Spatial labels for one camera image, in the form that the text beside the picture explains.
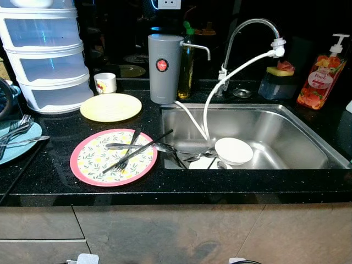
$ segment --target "black countertop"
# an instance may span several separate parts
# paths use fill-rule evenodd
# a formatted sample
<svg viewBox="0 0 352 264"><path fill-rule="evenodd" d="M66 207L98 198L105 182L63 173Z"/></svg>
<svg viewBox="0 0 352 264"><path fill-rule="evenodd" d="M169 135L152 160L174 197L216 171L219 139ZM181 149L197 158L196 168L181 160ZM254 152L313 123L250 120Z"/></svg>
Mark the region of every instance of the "black countertop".
<svg viewBox="0 0 352 264"><path fill-rule="evenodd" d="M252 86L258 83L241 82ZM146 81L122 82L124 93L137 97L143 105L134 118L119 123L97 123L79 111L61 115L34 114L50 141L25 170L9 196L7 206L80 206L137 204L281 204L311 202L351 202L352 169L323 170L172 170L164 169L160 156L152 170L131 184L102 188L74 177L69 160L73 149L86 137L112 128L141 128L155 138L161 135L160 108L150 100ZM204 103L213 83L183 102ZM214 98L212 102L224 102ZM225 103L268 103L258 95L250 99L228 96ZM282 103L325 139L345 158L351 160L352 114L343 106L327 102L320 111L294 103ZM28 161L31 151L0 166L0 194Z"/></svg>

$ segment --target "pink-rimmed plate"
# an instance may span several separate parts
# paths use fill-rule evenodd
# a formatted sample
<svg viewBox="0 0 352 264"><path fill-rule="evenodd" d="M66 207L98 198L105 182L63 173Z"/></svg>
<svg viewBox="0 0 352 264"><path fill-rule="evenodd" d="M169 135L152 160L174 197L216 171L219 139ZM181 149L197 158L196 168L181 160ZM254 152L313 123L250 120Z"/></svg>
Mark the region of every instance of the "pink-rimmed plate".
<svg viewBox="0 0 352 264"><path fill-rule="evenodd" d="M127 167L119 172L110 170L105 174L102 171L118 162L127 150L108 150L108 143L130 144L133 129L109 129L91 135L75 148L71 155L70 166L73 174L82 182L104 187L114 187L128 184L145 175L155 164L158 152L149 147L142 153L131 158ZM152 139L141 133L137 145L146 145Z"/></svg>

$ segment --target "stainless steel sink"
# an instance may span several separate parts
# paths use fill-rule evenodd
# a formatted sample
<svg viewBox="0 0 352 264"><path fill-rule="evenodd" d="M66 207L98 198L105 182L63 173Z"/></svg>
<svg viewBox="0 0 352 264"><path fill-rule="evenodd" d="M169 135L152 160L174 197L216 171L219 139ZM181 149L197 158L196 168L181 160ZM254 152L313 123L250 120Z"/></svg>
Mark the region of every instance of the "stainless steel sink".
<svg viewBox="0 0 352 264"><path fill-rule="evenodd" d="M202 126L203 104L186 104ZM351 164L280 104L211 104L209 144L188 115L176 104L161 107L163 130L174 129L165 142L180 150L202 152L216 140L233 137L247 142L253 159L236 169L341 169ZM171 155L164 156L165 168L180 168Z"/></svg>

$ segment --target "blue plate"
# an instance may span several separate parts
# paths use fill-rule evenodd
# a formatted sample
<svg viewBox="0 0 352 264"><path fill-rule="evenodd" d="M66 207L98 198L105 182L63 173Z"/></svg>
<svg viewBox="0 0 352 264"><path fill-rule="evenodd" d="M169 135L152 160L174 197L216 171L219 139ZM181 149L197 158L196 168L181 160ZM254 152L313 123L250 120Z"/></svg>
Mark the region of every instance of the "blue plate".
<svg viewBox="0 0 352 264"><path fill-rule="evenodd" d="M11 121L12 120L0 122L0 137L5 135L9 131ZM41 136L41 135L42 135L42 128L37 123L34 123L31 126L31 128L27 131L27 133L15 137L12 140L12 142L31 139L31 138L35 138L35 137ZM0 159L0 165L6 163L8 161L11 161L14 158L17 158L18 156L27 152L35 144L36 144L36 142L31 142L31 143L27 143L27 144L22 143L22 144L6 147L5 152L4 152L4 156L2 159Z"/></svg>

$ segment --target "wall socket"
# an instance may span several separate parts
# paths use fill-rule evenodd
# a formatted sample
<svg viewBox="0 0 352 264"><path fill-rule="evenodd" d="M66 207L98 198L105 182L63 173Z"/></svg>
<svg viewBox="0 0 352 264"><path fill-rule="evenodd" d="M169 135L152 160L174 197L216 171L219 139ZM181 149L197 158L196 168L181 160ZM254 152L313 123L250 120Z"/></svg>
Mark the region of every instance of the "wall socket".
<svg viewBox="0 0 352 264"><path fill-rule="evenodd" d="M158 0L158 9L181 9L181 0Z"/></svg>

